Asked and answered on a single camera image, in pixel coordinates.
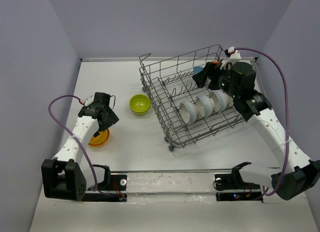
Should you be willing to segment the blue bowl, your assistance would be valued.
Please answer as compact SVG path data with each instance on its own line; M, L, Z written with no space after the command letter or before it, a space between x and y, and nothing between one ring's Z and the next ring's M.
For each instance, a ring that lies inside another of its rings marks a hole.
M196 74L199 74L199 73L201 73L202 71L203 71L203 67L201 67L201 66L194 66L193 67L193 73L196 75Z

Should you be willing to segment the grey wire dish rack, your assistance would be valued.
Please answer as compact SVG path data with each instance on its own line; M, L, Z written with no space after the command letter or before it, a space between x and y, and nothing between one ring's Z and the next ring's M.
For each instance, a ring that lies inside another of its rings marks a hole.
M195 103L197 96L209 94L207 84L198 88L193 81L194 67L219 61L222 52L223 48L215 44L154 63L148 62L150 53L139 57L142 90L151 101L170 151L215 136L244 121L235 108L229 106L207 118L198 118L192 124L183 121L179 111L180 103Z

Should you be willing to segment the orange bowl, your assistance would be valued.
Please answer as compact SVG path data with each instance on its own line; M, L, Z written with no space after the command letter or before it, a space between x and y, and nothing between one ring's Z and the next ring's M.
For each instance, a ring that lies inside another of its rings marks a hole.
M103 146L110 137L110 130L107 129L105 131L100 131L99 135L96 137L92 137L88 143L90 147L101 147Z

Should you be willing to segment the white bowl stack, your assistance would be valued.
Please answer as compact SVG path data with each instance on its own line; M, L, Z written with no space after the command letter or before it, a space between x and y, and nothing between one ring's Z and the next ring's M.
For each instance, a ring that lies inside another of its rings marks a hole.
M199 111L195 104L184 101L179 104L179 114L185 124L191 125L197 120Z

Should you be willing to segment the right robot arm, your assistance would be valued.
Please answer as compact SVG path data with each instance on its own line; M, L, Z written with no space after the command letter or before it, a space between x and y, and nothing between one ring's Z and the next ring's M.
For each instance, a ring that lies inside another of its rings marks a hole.
M271 188L281 199L293 197L312 188L320 178L320 162L299 150L282 126L266 96L255 89L256 72L246 62L208 62L192 76L198 88L207 81L210 90L221 90L233 100L233 106L261 136L280 169L260 167L243 162L231 170L230 182L235 188L256 184Z

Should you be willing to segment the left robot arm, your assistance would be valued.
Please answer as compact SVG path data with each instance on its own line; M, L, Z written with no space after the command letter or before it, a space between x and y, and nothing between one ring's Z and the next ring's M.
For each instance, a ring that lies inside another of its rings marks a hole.
M73 129L67 128L53 115L52 106L57 99L50 102L49 115L68 133L69 137L53 158L45 159L41 165L43 191L46 198L68 201L81 201L84 198L88 187L80 168L83 158L87 160L93 175L93 185L89 189L101 194L101 190L110 186L110 168L104 166L104 172L96 174L96 166L92 164L86 149L94 142L103 145L109 138L109 128L119 121L110 107L111 97L110 94L96 92L86 100L78 98L82 108Z

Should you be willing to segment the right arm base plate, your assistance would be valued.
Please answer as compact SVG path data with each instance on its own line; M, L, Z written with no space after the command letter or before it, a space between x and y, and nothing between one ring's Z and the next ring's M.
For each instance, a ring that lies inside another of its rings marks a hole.
M231 174L218 173L212 183L217 202L263 201L261 187L254 183L238 185L232 182Z

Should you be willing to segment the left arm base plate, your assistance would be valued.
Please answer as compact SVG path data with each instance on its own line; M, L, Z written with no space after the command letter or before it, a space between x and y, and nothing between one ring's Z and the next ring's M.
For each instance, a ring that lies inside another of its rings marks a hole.
M125 203L128 197L127 181L126 174L112 173L109 184L104 181L98 184L101 193L87 190L81 201Z

